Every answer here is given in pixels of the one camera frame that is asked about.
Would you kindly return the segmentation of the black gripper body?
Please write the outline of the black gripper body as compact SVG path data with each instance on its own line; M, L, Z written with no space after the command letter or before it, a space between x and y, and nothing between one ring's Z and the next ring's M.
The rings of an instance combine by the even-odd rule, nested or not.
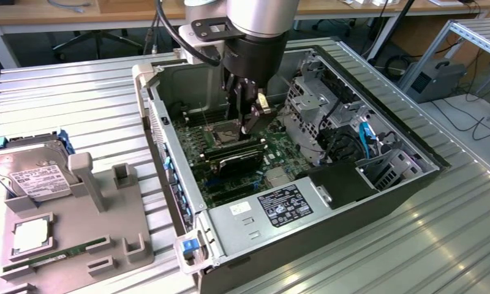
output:
M259 88L265 88L269 80L279 72L289 34L275 37L257 37L229 31L224 43L223 88L229 89L239 79L253 81Z

